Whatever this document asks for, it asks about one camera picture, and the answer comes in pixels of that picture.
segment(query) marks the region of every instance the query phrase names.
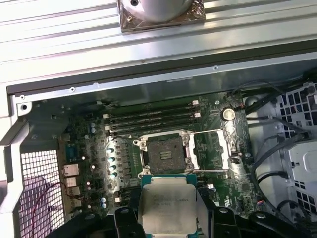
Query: cpu socket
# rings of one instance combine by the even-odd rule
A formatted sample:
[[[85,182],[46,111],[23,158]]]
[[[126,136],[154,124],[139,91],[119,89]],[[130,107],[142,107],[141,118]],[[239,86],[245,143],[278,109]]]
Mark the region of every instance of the cpu socket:
[[[174,130],[144,135],[133,141],[140,148],[142,172],[138,175],[178,174],[198,169],[191,131]]]

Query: mesh grille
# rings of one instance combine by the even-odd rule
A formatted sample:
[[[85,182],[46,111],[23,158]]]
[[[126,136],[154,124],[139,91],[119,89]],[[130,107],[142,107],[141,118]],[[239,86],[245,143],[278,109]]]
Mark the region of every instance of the mesh grille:
[[[310,84],[306,86],[311,93],[315,93],[317,84]],[[277,108],[279,108],[282,120],[292,123],[296,126],[312,130],[314,126],[317,126],[317,97],[316,95],[307,94],[301,89],[294,90],[278,97]],[[285,137],[290,138],[295,135],[293,130],[288,127],[284,127]]]
[[[56,150],[21,154],[24,191],[19,221],[22,238],[31,237],[32,212],[37,199],[52,184],[60,182]],[[51,188],[38,203],[34,216],[34,238],[47,236],[64,224],[61,188]]]
[[[298,203],[309,213],[317,215],[315,199],[301,191],[296,191]]]

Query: green circuit board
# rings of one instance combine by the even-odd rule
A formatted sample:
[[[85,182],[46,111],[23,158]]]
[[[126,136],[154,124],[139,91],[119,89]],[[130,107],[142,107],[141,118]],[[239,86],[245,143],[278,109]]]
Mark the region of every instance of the green circuit board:
[[[228,108],[235,111],[233,120],[223,118],[222,113]],[[224,166],[225,149],[221,146],[218,132],[212,131],[194,134],[193,151],[199,168],[197,171],[183,170],[184,163],[179,158],[186,157],[186,151],[178,149],[179,136],[164,134],[178,130],[191,133],[221,130],[230,156],[228,168],[208,172],[223,170]],[[67,161],[78,163],[80,167],[82,209],[87,209],[89,204],[89,209],[103,215],[115,206],[126,205],[129,191],[140,185],[138,176],[144,163],[151,164],[150,173],[196,173],[198,186],[211,190],[211,199],[216,205],[230,207],[243,217],[256,207],[257,194],[249,178],[253,163],[251,143],[239,94],[215,93],[141,105],[105,107],[71,117],[65,133],[70,134],[66,143]],[[138,138],[153,134],[157,136],[148,138],[148,151],[135,145]],[[162,147],[169,145],[172,145],[171,149],[162,152]],[[161,165],[154,161],[159,160],[159,153],[162,153]],[[165,163],[166,158],[173,159],[172,163]],[[98,186],[87,186],[87,182],[96,180]],[[106,199],[106,208],[101,207],[101,198]]]

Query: chip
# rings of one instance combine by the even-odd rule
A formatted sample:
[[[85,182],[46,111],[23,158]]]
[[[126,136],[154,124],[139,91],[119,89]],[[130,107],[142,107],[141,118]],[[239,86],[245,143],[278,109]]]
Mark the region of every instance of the chip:
[[[147,144],[149,166],[154,174],[186,168],[182,138],[149,141]]]
[[[248,191],[248,190],[250,190],[250,186],[247,183],[243,184],[242,191]]]

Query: motherboard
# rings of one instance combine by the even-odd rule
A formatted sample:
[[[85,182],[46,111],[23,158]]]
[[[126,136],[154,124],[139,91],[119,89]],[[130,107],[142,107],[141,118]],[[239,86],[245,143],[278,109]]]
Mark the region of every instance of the motherboard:
[[[105,216],[129,203],[143,175],[159,174],[196,174],[197,187],[208,188],[217,206],[242,217],[255,210],[253,156],[239,94],[102,106],[72,116],[60,139],[73,213]]]

